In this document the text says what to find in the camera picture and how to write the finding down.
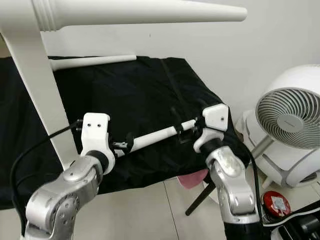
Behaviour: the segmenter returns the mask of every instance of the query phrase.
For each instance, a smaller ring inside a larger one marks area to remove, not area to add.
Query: pink cloth
[[[208,169],[203,169],[187,175],[177,176],[180,184],[186,189],[192,189],[200,184],[208,174]]]

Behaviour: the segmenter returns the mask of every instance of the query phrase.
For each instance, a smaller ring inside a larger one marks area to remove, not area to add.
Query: black cloth
[[[108,132],[115,141],[124,141],[129,132],[139,137],[174,125],[171,107],[187,121],[187,115],[200,116],[199,100],[209,105],[222,103],[179,58],[161,61],[141,56],[136,61],[58,70],[54,77],[69,123],[82,119],[87,112],[107,113],[111,117]],[[184,106],[174,88],[178,88]],[[80,153],[81,133],[72,133]],[[0,209],[12,207],[9,175],[14,160],[44,136],[46,132],[12,58],[0,58]],[[241,151],[235,138],[229,114],[224,143],[247,164],[249,156]],[[193,141],[180,144],[173,136],[117,159],[112,172],[104,176],[99,193],[141,188],[205,167],[205,158],[194,152]],[[61,171],[50,142],[27,155],[18,169],[17,180],[37,175],[19,186],[25,201]]]

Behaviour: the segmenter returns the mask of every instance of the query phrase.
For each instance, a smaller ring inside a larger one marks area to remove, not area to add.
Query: white plastic tube
[[[51,64],[52,71],[56,71],[59,69],[70,69],[70,68],[78,68],[78,67],[91,66],[91,65],[111,64],[111,63],[119,63],[119,62],[134,61],[134,60],[137,60],[136,55],[97,56],[97,57],[81,57],[81,58],[70,58],[70,59],[59,59],[59,60],[50,59],[50,64]]]
[[[195,126],[195,123],[196,123],[195,120],[189,120],[189,121],[183,122],[181,125],[183,127],[183,130],[186,131],[186,130],[192,129]],[[170,126],[165,129],[137,137],[133,141],[133,147],[132,147],[130,153],[137,151],[139,149],[142,149],[142,148],[149,146],[151,144],[162,141],[164,139],[170,138],[176,134],[177,134],[177,131],[176,131],[175,127]],[[124,155],[124,153],[122,153],[122,151],[117,152],[117,154],[118,154],[118,157],[121,157]]]
[[[243,21],[243,7],[182,0],[32,0],[41,31],[65,26]]]

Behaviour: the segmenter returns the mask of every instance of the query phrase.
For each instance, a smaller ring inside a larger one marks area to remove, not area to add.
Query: fan grille
[[[301,149],[320,147],[318,96],[300,89],[276,90],[260,100],[256,115],[264,130],[280,142]],[[286,117],[298,121],[296,131],[285,130],[279,124],[279,120]]]

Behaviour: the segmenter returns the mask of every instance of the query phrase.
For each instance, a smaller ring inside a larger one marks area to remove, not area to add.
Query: white wall
[[[320,0],[207,0],[243,22],[72,26],[42,34],[48,55],[185,58],[236,120],[284,70],[320,62]]]

